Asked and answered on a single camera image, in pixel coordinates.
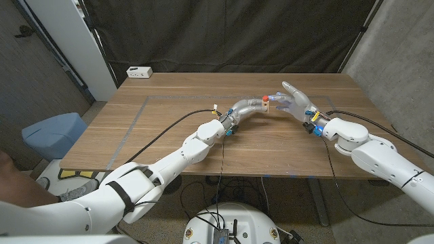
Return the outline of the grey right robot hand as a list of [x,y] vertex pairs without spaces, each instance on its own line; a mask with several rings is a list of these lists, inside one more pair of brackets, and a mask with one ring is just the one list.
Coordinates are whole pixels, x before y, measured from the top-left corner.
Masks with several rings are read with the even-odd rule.
[[319,111],[318,108],[309,100],[308,96],[293,85],[283,81],[282,86],[287,91],[286,93],[277,92],[275,95],[268,95],[270,101],[279,103],[276,109],[291,114],[302,123],[311,122],[316,112]]

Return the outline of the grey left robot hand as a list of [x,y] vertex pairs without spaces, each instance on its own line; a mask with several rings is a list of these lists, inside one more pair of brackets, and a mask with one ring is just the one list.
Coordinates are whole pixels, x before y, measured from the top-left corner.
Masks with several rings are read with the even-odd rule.
[[244,118],[253,112],[267,112],[269,108],[262,105],[261,99],[240,100],[236,102],[226,114],[219,118],[224,130],[228,131],[238,125]]

